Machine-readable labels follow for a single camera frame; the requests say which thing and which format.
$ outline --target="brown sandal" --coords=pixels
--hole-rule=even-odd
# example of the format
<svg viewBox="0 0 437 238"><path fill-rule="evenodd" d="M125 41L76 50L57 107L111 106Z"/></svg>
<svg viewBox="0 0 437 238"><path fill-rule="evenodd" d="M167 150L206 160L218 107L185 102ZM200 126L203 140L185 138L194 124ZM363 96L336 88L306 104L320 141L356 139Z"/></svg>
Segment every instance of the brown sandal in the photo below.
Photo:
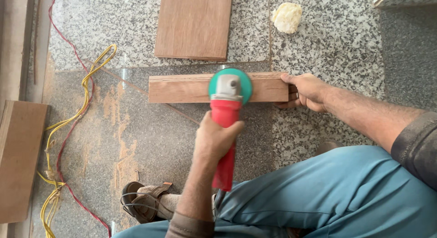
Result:
<svg viewBox="0 0 437 238"><path fill-rule="evenodd" d="M137 197L138 189L145 186L139 182L130 182L122 191L123 209L140 224L154 222L158 212L158 202L163 194L168 194L167 190L171 185L172 183L165 182L150 193Z"/></svg>

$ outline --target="plywood sheet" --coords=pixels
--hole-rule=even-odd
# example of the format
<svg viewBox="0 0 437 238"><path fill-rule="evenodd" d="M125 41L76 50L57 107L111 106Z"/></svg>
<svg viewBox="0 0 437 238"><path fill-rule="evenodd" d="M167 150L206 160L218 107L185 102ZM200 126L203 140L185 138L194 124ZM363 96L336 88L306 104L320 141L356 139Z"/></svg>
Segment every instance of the plywood sheet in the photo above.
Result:
<svg viewBox="0 0 437 238"><path fill-rule="evenodd" d="M6 101L0 124L0 223L26 220L47 105Z"/></svg>
<svg viewBox="0 0 437 238"><path fill-rule="evenodd" d="M225 61L232 0L161 0L155 56Z"/></svg>
<svg viewBox="0 0 437 238"><path fill-rule="evenodd" d="M281 80L283 72L248 73L252 81L249 102L288 101L288 84ZM213 74L191 74L149 77L149 102L209 102L208 84Z"/></svg>

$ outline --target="angle grinder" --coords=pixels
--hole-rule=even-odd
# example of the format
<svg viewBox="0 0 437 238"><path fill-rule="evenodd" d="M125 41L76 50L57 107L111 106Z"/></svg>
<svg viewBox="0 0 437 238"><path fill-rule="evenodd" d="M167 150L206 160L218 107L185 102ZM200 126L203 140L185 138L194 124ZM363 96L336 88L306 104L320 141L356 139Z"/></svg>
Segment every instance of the angle grinder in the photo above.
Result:
<svg viewBox="0 0 437 238"><path fill-rule="evenodd" d="M241 107L252 95L252 82L246 73L236 68L225 68L212 76L208 93L211 100L211 117L227 128L238 121ZM212 187L229 192L234 175L235 142L218 162Z"/></svg>

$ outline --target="dark sleeve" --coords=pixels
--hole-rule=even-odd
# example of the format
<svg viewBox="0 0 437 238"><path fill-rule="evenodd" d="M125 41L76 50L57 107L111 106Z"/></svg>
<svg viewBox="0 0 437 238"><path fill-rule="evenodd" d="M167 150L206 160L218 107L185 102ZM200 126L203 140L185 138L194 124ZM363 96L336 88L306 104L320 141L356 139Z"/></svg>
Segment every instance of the dark sleeve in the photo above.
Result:
<svg viewBox="0 0 437 238"><path fill-rule="evenodd" d="M214 222L193 219L174 213L170 221L166 238L212 238Z"/></svg>
<svg viewBox="0 0 437 238"><path fill-rule="evenodd" d="M437 190L437 113L426 112L405 127L391 147L391 156Z"/></svg>

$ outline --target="foot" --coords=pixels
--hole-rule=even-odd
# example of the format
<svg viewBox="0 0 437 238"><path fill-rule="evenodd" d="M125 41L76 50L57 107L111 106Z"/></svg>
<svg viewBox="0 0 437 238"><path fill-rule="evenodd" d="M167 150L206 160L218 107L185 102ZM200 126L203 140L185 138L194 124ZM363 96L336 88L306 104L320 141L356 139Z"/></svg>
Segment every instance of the foot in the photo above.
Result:
<svg viewBox="0 0 437 238"><path fill-rule="evenodd" d="M338 147L344 147L344 145L341 142L336 141L336 140L326 140L320 144L320 146L315 151L314 156L324 154L324 153L328 152L329 150L333 150L333 149L338 148Z"/></svg>

